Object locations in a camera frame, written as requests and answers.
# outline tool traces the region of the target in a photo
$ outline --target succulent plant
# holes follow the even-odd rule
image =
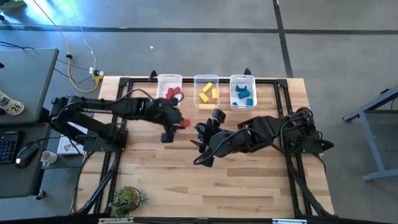
[[[140,191],[131,186],[115,190],[113,201],[109,207],[113,209],[113,215],[116,218],[123,218],[129,215],[131,211],[143,206],[148,201],[146,194],[141,195]]]

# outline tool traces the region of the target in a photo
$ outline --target red object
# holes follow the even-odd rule
[[[177,94],[177,93],[180,93],[180,92],[181,92],[180,87],[175,88],[174,91],[173,91],[174,94]]]
[[[169,90],[167,90],[167,94],[166,94],[166,99],[171,99],[171,97],[174,95],[174,90],[173,88],[169,88]]]
[[[180,87],[176,87],[174,89],[169,88],[169,90],[167,90],[166,99],[171,100],[172,96],[175,96],[177,93],[181,93]]]
[[[187,128],[187,127],[191,126],[191,121],[189,119],[184,119],[184,120],[182,120],[180,125],[181,125],[181,127]]]

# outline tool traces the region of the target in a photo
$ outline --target wooden tabletop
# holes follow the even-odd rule
[[[119,78],[105,77],[99,98],[114,100]],[[309,107],[304,80],[287,80],[293,110]],[[135,88],[156,97],[156,83],[135,83]],[[238,123],[255,116],[278,117],[273,86],[257,84],[256,88],[256,108],[250,112],[235,112],[229,108],[228,84],[220,84],[220,109],[226,113],[222,128],[235,130]],[[190,142],[191,139],[197,140],[193,127],[210,118],[212,110],[195,108],[193,83],[183,83],[182,91],[185,99],[180,110],[184,118],[191,119],[192,126],[178,130],[173,143],[160,142],[160,135],[164,132],[162,126],[145,121],[127,122],[129,137],[119,166],[116,188],[130,185],[149,197],[148,204],[130,216],[293,218],[286,163],[279,151],[267,147],[252,154],[238,153],[216,158],[212,168],[193,165],[194,158],[199,155],[198,148]],[[143,94],[135,91],[133,96]],[[107,114],[96,114],[95,118],[103,123],[111,122],[111,116]],[[98,185],[103,157],[103,152],[94,153],[83,169],[78,188],[78,208]],[[302,157],[309,189],[323,207],[333,213],[322,163],[310,154]],[[297,192],[304,212],[301,190]],[[101,211],[107,197],[108,188],[104,191]]]

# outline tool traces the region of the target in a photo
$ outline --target white cable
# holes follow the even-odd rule
[[[74,15],[75,15],[75,20],[76,20],[76,22],[77,22],[78,19],[77,19],[76,12],[75,12],[75,10],[73,10],[72,6],[70,5],[69,0],[67,0],[67,2],[68,2],[68,5],[69,5],[70,10],[72,10],[72,12],[73,12]],[[94,56],[94,50],[93,50],[93,48],[90,47],[89,44],[87,44],[86,37],[85,37],[85,33],[83,32],[83,28],[82,28],[82,26],[81,26],[81,23],[82,23],[81,19],[79,19],[79,22],[80,22],[79,26],[80,26],[81,34],[82,34],[82,36],[83,36],[83,40],[85,41],[85,44],[87,45],[87,47],[90,48],[91,54],[92,54],[92,56],[93,56],[93,58],[94,58],[94,67],[93,67],[93,71],[94,71],[94,70],[96,69],[96,66],[95,66],[95,65],[96,65],[96,59],[95,59],[95,56]]]
[[[54,21],[50,18],[49,15],[47,15],[47,13],[45,13],[45,11],[39,6],[39,4],[37,4],[36,0],[33,0],[33,2],[35,2],[36,6],[39,7],[39,9],[45,14],[45,16],[47,16],[47,18],[51,21],[51,23],[55,26],[55,28],[57,28],[58,32],[60,33],[60,35],[62,36],[63,41],[65,42],[65,45],[67,46],[67,50],[68,50],[68,55],[70,55],[70,49],[69,49],[69,44],[66,40],[66,38],[63,36],[61,30],[58,28],[58,26],[54,23]],[[70,58],[68,57],[68,77],[70,80],[70,83],[73,85],[73,87],[75,87],[78,91],[82,92],[82,93],[91,93],[92,91],[95,91],[98,86],[100,85],[100,81],[95,81],[95,86],[94,88],[90,89],[90,90],[82,90],[80,89],[75,82],[73,81],[72,75],[70,74],[70,65],[72,64],[72,61],[70,60]]]

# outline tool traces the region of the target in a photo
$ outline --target clear plastic bin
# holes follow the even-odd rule
[[[197,109],[208,109],[212,110],[214,108],[218,108],[220,105],[220,89],[218,86],[218,75],[195,75],[193,78],[194,86],[195,86],[195,97],[194,103]],[[200,98],[199,94],[202,93],[202,89],[208,84],[212,83],[213,85],[211,88],[205,93],[206,96],[209,98],[207,103],[204,103],[203,100]],[[213,89],[217,89],[217,100],[214,100],[212,96]],[[203,108],[200,105],[214,105],[214,107],[207,106],[207,108]]]
[[[169,88],[180,87],[182,92],[182,76],[179,74],[160,74],[157,76],[157,93],[156,98],[166,98]],[[181,100],[181,94],[175,95],[178,100]]]
[[[248,87],[250,96],[239,99],[236,85],[240,88]],[[229,78],[229,98],[230,108],[233,111],[251,111],[257,105],[256,79],[252,75],[231,75]],[[246,106],[246,101],[253,99],[253,106]]]

